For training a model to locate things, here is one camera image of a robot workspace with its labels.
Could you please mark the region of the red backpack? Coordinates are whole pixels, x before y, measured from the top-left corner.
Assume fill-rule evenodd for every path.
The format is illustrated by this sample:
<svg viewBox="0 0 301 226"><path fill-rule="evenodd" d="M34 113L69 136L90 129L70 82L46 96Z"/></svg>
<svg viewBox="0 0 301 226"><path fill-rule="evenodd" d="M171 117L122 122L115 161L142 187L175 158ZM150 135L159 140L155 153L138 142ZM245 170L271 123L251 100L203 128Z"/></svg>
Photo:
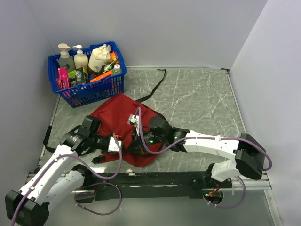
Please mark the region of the red backpack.
<svg viewBox="0 0 301 226"><path fill-rule="evenodd" d="M96 110L92 112L92 116L99 118L102 124L99 126L97 132L99 137L99 145L94 146L94 149L105 150L108 145L105 143L108 140L108 136L115 133L121 136L123 143L122 159L135 167L145 167L151 164L157 155L153 155L145 151L141 139L135 140L133 138L133 132L135 128L127 123L127 120L131 113L135 113L138 107L142 109L142 125L145 128L144 132L150 132L149 120L154 116L160 116L162 119L164 116L145 106L142 102L148 100L162 81L166 77L166 70L163 69L163 78L153 88L150 94L133 100L125 94L118 94L111 97L103 104L101 104Z"/></svg>

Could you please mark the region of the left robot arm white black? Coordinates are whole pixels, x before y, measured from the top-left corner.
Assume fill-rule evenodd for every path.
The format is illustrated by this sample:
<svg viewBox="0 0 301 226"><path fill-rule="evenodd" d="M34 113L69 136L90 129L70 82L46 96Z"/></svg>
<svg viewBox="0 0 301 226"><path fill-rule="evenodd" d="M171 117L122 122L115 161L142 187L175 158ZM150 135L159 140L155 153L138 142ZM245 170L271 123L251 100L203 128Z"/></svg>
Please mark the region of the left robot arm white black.
<svg viewBox="0 0 301 226"><path fill-rule="evenodd" d="M18 191L7 193L6 212L13 226L42 226L50 211L71 191L90 188L93 177L109 180L80 159L85 150L96 145L100 124L99 118L86 116L81 125L64 134L50 159L29 182ZM81 161L81 164L67 173L65 179L60 179L75 160Z"/></svg>

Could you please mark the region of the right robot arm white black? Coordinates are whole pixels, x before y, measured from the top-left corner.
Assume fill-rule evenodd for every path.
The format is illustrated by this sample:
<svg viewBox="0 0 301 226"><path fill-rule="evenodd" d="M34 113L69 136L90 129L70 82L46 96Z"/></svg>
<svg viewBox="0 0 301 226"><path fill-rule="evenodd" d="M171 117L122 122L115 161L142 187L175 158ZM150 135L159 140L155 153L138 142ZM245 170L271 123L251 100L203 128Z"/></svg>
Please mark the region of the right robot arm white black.
<svg viewBox="0 0 301 226"><path fill-rule="evenodd" d="M199 152L216 155L226 160L209 165L205 181L209 187L217 187L228 178L244 176L259 180L262 177L264 160L267 157L264 148L249 134L238 137L221 137L197 133L189 129L172 127L161 116L148 121L148 131L143 131L137 115L130 115L128 124L135 127L133 142L143 153L158 154L160 151ZM150 145L163 144L165 148L151 150Z"/></svg>

